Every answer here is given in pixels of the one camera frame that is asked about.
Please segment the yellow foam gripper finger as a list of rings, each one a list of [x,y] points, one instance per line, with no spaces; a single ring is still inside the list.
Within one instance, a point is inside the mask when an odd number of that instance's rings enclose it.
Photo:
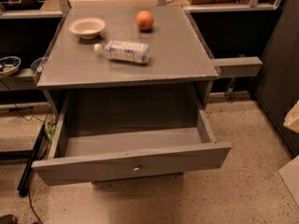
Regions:
[[[299,133],[299,100],[286,115],[283,126]]]

